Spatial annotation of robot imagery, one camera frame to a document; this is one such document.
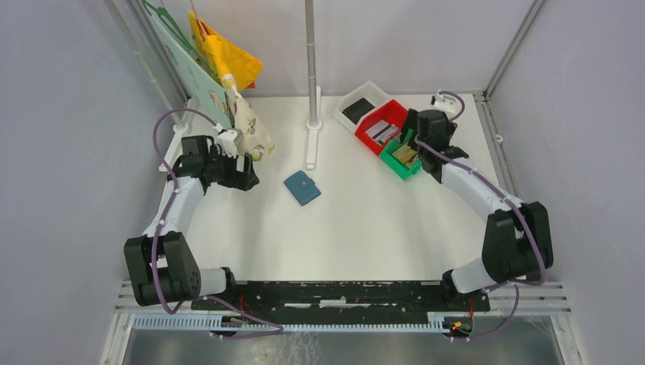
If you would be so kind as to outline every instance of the green hanger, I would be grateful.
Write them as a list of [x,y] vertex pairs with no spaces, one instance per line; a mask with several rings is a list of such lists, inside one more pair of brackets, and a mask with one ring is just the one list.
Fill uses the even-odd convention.
[[181,44],[183,44],[184,47],[186,47],[190,52],[192,52],[197,59],[200,61],[202,64],[202,67],[212,76],[214,76],[214,79],[217,80],[217,73],[214,72],[211,67],[208,65],[208,61],[204,58],[204,56],[199,53],[197,49],[190,43],[188,38],[183,35],[183,32],[181,31],[180,26],[177,24],[177,22],[173,19],[172,16],[170,16],[170,13],[166,8],[162,8],[161,6],[159,8],[155,8],[151,3],[147,2],[146,0],[141,0],[146,7],[146,10],[148,11],[148,15],[152,15],[151,11],[154,12],[159,19],[161,19],[161,22],[164,23],[166,28],[179,40]]

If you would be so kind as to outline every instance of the blue wallet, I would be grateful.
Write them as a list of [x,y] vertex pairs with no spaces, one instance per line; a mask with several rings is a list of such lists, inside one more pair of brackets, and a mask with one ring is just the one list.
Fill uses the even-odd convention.
[[320,196],[316,183],[302,170],[289,176],[284,184],[302,206]]

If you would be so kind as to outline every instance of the gray floor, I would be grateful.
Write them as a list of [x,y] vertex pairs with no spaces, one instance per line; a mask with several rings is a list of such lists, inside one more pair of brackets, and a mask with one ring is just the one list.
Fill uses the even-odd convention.
[[[475,333],[500,319],[480,318]],[[205,332],[133,331],[124,364],[559,364],[549,318],[514,319],[480,341],[451,344],[442,335],[415,333],[295,332],[219,341]]]

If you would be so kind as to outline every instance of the plastic container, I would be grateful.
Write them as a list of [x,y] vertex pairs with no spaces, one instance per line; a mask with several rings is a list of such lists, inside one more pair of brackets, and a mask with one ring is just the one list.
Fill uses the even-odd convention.
[[[412,130],[408,130],[408,135],[405,137],[403,144],[408,143],[408,141],[412,137],[412,132]],[[389,166],[390,169],[394,170],[394,172],[399,175],[401,179],[406,180],[421,169],[422,162],[417,161],[412,164],[412,167],[407,167],[404,163],[399,162],[396,157],[392,156],[392,154],[401,146],[403,146],[403,144],[398,143],[396,141],[396,138],[391,140],[387,144],[387,146],[385,146],[383,152],[381,152],[381,155],[379,157],[381,158],[381,160],[383,160],[383,162],[386,163],[387,166]]]
[[[390,100],[385,105],[381,106],[379,109],[376,109],[372,113],[368,113],[362,120],[358,129],[354,133],[358,139],[360,139],[363,144],[365,144],[376,156],[380,156],[383,149],[387,144],[392,140],[392,138],[399,135],[401,127],[403,127],[403,122],[405,122],[405,117],[408,115],[408,110],[399,104],[396,100]],[[367,130],[375,126],[378,122],[384,120],[390,125],[395,125],[399,128],[399,131],[394,135],[391,135],[383,145],[378,144],[374,141],[369,135],[367,135]]]
[[[368,102],[374,105],[374,109],[362,116],[359,121],[354,124],[345,114],[343,110],[347,109],[348,106],[356,103],[360,99],[365,98]],[[334,117],[352,133],[355,133],[359,125],[369,116],[374,110],[378,110],[385,103],[389,102],[392,98],[390,95],[386,94],[385,91],[381,90],[376,86],[372,81],[368,81],[365,84],[362,84],[358,89],[350,92],[341,98],[341,101],[338,102],[338,105],[334,109]]]

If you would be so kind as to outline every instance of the white wall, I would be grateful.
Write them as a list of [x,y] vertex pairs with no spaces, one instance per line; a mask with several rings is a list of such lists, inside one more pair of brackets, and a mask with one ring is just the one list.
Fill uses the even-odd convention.
[[0,363],[96,363],[164,107],[102,2],[6,2],[0,49]]
[[[216,31],[264,63],[251,94],[307,93],[304,0],[194,2]],[[164,3],[189,33],[188,0]],[[326,94],[367,80],[393,94],[483,90],[530,4],[315,0],[318,82]]]
[[643,363],[645,2],[548,2],[493,97],[591,364]]

